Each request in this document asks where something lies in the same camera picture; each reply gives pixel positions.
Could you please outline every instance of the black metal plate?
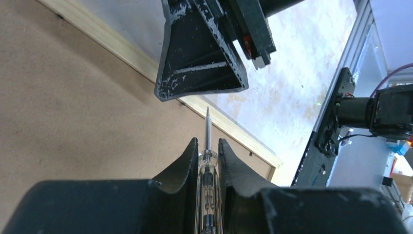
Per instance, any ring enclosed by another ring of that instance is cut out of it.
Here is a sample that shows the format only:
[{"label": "black metal plate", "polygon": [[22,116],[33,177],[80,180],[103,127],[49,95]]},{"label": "black metal plate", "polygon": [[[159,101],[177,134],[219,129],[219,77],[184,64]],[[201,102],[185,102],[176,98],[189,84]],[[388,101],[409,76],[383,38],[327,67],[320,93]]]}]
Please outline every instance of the black metal plate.
[{"label": "black metal plate", "polygon": [[343,68],[341,70],[333,92],[328,99],[327,108],[324,117],[321,120],[319,130],[311,133],[291,186],[325,187],[327,185],[327,180],[330,177],[336,155],[334,154],[334,151],[322,152],[319,149],[319,143],[326,140],[325,133],[331,130],[333,130],[333,133],[329,134],[329,136],[332,140],[337,142],[340,128],[331,129],[332,122],[335,119],[334,107],[336,105],[337,97],[341,97],[346,93],[352,94],[354,92],[356,86],[353,82],[350,82],[351,77],[352,75],[348,68]]}]

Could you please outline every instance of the black 3d-printed part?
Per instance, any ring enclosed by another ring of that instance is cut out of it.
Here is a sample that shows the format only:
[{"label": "black 3d-printed part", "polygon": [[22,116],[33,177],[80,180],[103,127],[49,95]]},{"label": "black 3d-printed part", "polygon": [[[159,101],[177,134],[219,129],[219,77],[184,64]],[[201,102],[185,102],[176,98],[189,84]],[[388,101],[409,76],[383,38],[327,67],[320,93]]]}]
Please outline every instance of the black 3d-printed part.
[{"label": "black 3d-printed part", "polygon": [[245,67],[207,2],[173,2],[162,1],[166,22],[155,95],[167,101],[247,89]]},{"label": "black 3d-printed part", "polygon": [[271,62],[270,53],[275,52],[276,49],[260,2],[258,0],[236,0],[236,2],[243,13],[244,21],[257,50],[257,55],[253,56],[252,59],[261,57],[264,64],[269,65]]},{"label": "black 3d-printed part", "polygon": [[[191,234],[198,142],[152,180],[45,181],[4,229],[16,233]],[[277,188],[219,141],[226,234],[407,233],[384,195],[369,189]]]}]

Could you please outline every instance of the cable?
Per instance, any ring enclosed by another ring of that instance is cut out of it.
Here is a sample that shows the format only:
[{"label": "cable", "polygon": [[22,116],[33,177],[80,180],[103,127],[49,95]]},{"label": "cable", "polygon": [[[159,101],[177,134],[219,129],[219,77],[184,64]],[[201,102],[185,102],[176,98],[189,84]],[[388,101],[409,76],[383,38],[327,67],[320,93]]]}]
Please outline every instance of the cable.
[{"label": "cable", "polygon": [[345,96],[346,96],[346,98],[347,98],[347,97],[352,97],[352,98],[354,98],[354,95],[350,94],[349,92],[347,92]]},{"label": "cable", "polygon": [[386,83],[386,82],[390,79],[390,77],[392,77],[394,74],[396,74],[396,73],[398,73],[398,72],[400,72],[400,71],[402,71],[402,70],[404,70],[404,69],[411,68],[411,67],[413,67],[413,63],[406,64],[406,65],[401,66],[401,67],[397,68],[396,70],[390,72],[390,73],[380,82],[380,84],[378,84],[378,86],[374,89],[374,91],[372,92],[372,94],[370,95],[370,97],[373,98],[374,95],[375,95],[375,93],[376,93],[376,91],[377,91],[379,88],[381,88],[381,86],[382,86],[384,83]]},{"label": "cable", "polygon": [[344,141],[344,140],[347,140],[349,138],[356,137],[356,136],[376,137],[377,135],[376,134],[372,134],[372,135],[354,134],[354,135],[345,136],[345,137],[341,138],[340,140],[338,140],[338,142],[341,142],[341,141]]},{"label": "cable", "polygon": [[407,216],[406,218],[404,218],[404,219],[402,220],[402,222],[406,221],[406,219],[411,218],[411,217],[413,217],[413,215]]}]

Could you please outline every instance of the red component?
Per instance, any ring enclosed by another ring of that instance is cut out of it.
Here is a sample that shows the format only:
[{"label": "red component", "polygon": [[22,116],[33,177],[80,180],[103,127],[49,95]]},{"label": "red component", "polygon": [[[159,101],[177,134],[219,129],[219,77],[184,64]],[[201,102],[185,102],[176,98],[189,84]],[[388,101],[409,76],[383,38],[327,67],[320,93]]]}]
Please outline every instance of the red component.
[{"label": "red component", "polygon": [[243,37],[243,42],[244,42],[244,45],[245,45],[245,47],[246,47],[246,50],[247,50],[248,53],[249,53],[249,56],[250,56],[251,58],[253,58],[253,57],[252,57],[252,54],[251,54],[251,45],[252,45],[252,43],[253,43],[251,35],[248,34],[248,35],[244,36],[244,37]]},{"label": "red component", "polygon": [[392,176],[392,174],[393,174],[393,169],[394,169],[395,165],[396,165],[396,158],[393,159],[392,170],[390,171],[390,176]]}]

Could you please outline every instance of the black bracket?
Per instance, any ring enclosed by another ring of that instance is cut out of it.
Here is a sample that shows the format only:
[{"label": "black bracket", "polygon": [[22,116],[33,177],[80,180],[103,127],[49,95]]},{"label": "black bracket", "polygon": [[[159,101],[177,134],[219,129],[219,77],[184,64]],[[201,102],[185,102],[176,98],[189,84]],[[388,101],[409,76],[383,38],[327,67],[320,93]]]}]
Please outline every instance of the black bracket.
[{"label": "black bracket", "polygon": [[233,41],[256,69],[269,65],[276,49],[266,17],[301,1],[162,0],[166,22],[155,95],[167,101],[248,89]]},{"label": "black bracket", "polygon": [[356,84],[350,70],[342,68],[327,103],[318,131],[313,131],[301,158],[291,186],[325,187],[337,156],[338,137],[341,127],[337,125],[337,102],[346,93],[352,94]]},{"label": "black bracket", "polygon": [[[277,188],[219,140],[225,234],[407,233],[373,189]],[[24,196],[2,233],[194,233],[198,142],[152,180],[44,181]]]}]

